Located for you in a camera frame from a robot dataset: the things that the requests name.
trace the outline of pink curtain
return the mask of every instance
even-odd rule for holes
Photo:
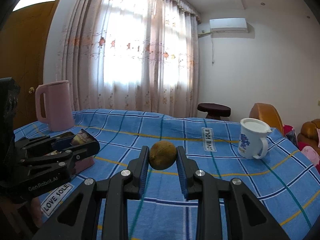
[[[63,55],[74,109],[196,116],[197,17],[175,0],[83,0]]]

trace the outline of white mug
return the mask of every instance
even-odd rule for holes
[[[258,119],[244,118],[240,121],[241,134],[238,153],[247,159],[262,159],[268,151],[267,135],[270,126]]]

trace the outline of white wall-mounted air conditioner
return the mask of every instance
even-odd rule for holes
[[[248,33],[248,26],[245,18],[213,19],[210,30],[213,33]]]

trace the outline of purple flower design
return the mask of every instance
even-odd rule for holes
[[[245,149],[250,144],[248,138],[244,134],[240,135],[240,140],[241,140],[240,147],[243,149]]]

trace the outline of pitcher handle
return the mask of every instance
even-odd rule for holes
[[[40,95],[46,94],[47,91],[48,91],[47,85],[40,85],[36,89],[36,116],[37,116],[37,119],[43,123],[48,123],[48,116],[47,116],[47,113],[45,113],[46,118],[42,117],[42,115],[41,115]]]
[[[260,138],[260,140],[262,141],[262,153],[261,155],[254,155],[253,157],[255,159],[262,159],[264,156],[266,156],[267,152],[268,152],[268,141],[266,138]]]

